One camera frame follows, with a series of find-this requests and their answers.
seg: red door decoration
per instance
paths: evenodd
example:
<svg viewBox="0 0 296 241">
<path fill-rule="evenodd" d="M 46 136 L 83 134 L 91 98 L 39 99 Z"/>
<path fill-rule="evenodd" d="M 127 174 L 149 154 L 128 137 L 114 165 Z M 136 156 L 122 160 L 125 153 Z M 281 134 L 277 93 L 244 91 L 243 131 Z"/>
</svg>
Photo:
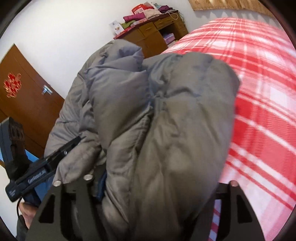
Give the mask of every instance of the red door decoration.
<svg viewBox="0 0 296 241">
<path fill-rule="evenodd" d="M 8 73 L 8 79 L 4 81 L 4 89 L 6 89 L 7 97 L 16 97 L 17 92 L 22 87 L 22 83 L 20 81 L 21 74 L 17 74 L 16 76 L 12 73 Z"/>
</svg>

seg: wooden desk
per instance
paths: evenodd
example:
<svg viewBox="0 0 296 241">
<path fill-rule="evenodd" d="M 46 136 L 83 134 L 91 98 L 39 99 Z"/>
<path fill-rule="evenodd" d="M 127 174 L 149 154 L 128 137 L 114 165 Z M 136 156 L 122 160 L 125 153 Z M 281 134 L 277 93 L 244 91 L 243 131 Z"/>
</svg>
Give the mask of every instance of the wooden desk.
<svg viewBox="0 0 296 241">
<path fill-rule="evenodd" d="M 173 33 L 176 40 L 188 34 L 179 12 L 175 11 L 175 13 L 178 18 L 173 13 L 171 13 L 171 16 L 174 19 L 168 13 L 151 18 L 120 36 L 119 39 L 125 39 L 142 47 L 145 58 L 158 55 L 168 48 L 162 34 Z"/>
</svg>

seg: door handle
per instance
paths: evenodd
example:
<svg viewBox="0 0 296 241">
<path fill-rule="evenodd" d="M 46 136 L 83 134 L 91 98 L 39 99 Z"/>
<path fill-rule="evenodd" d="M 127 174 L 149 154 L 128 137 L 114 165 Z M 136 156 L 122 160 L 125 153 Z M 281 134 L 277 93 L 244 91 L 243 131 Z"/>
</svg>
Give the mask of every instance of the door handle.
<svg viewBox="0 0 296 241">
<path fill-rule="evenodd" d="M 52 95 L 52 90 L 50 88 L 48 88 L 46 85 L 44 85 L 42 94 L 44 95 L 46 92 L 48 94 Z"/>
</svg>

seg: bedspread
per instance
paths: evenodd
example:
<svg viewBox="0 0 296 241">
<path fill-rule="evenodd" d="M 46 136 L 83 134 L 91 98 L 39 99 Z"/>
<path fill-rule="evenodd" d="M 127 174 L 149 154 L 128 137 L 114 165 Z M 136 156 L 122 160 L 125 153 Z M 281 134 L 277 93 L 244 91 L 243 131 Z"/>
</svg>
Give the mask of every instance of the bedspread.
<svg viewBox="0 0 296 241">
<path fill-rule="evenodd" d="M 208 53 L 241 80 L 229 155 L 220 182 L 237 180 L 272 240 L 296 203 L 296 51 L 286 33 L 237 18 L 209 22 L 164 53 Z M 216 239 L 215 203 L 209 240 Z"/>
</svg>

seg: gray puffer jacket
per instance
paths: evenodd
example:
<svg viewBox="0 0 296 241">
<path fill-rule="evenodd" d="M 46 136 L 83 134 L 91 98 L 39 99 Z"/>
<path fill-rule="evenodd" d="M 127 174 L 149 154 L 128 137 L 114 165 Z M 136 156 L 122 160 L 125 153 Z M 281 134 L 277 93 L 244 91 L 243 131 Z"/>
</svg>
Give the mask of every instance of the gray puffer jacket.
<svg viewBox="0 0 296 241">
<path fill-rule="evenodd" d="M 239 80 L 210 55 L 163 54 L 115 40 L 75 78 L 45 155 L 80 135 L 55 180 L 107 163 L 102 216 L 115 239 L 177 240 L 214 192 Z"/>
</svg>

